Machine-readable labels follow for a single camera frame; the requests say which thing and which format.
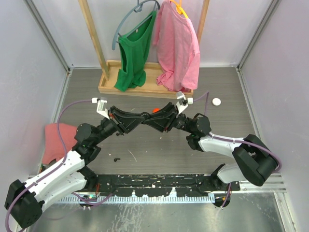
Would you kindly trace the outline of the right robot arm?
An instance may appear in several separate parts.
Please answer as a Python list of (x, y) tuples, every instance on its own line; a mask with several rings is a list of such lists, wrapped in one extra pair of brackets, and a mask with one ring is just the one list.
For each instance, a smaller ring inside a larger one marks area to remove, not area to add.
[(223, 164), (214, 172), (212, 186), (223, 190), (230, 182), (247, 180), (255, 186), (262, 186), (272, 173), (281, 167), (279, 159), (255, 135), (245, 138), (231, 138), (211, 132), (210, 121), (203, 114), (187, 117), (179, 105), (168, 103), (164, 108), (152, 113), (144, 121), (160, 132), (171, 129), (183, 130), (193, 150), (214, 152), (234, 159), (232, 165)]

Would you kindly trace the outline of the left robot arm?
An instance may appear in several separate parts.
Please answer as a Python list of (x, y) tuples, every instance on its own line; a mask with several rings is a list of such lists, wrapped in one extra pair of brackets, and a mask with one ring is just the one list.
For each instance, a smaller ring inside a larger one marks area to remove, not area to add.
[(10, 186), (5, 201), (6, 231), (10, 231), (9, 218), (25, 229), (34, 224), (55, 202), (81, 189), (92, 191), (97, 185), (87, 165), (101, 151), (97, 145), (118, 132), (129, 133), (150, 118), (149, 113), (130, 113), (111, 107), (98, 126), (81, 124), (76, 131), (77, 143), (64, 157), (42, 173)]

